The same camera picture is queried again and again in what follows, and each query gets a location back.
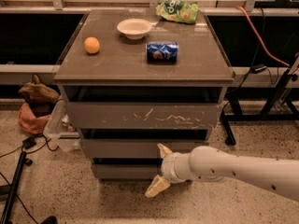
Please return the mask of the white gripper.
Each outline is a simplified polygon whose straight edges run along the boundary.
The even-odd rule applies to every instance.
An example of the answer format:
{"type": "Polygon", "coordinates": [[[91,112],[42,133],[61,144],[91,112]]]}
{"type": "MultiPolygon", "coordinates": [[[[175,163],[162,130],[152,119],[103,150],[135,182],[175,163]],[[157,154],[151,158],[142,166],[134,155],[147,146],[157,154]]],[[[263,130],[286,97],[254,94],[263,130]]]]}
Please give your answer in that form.
{"type": "Polygon", "coordinates": [[[156,175],[153,178],[145,192],[145,196],[148,198],[155,197],[162,191],[168,189],[170,183],[181,183],[187,180],[193,181],[189,153],[172,153],[172,151],[162,143],[159,143],[157,147],[159,148],[161,158],[164,159],[162,163],[163,176],[156,175]]]}

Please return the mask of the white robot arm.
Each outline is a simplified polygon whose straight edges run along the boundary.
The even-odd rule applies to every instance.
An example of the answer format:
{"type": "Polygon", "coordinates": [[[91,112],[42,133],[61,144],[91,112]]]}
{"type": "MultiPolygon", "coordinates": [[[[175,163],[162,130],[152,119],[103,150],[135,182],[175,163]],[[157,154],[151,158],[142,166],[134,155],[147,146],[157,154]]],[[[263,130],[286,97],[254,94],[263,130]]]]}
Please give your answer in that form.
{"type": "Polygon", "coordinates": [[[196,147],[189,153],[172,152],[161,143],[158,148],[163,159],[162,174],[153,178],[147,197],[187,180],[221,182],[234,178],[299,201],[299,161],[236,156],[209,146],[196,147]]]}

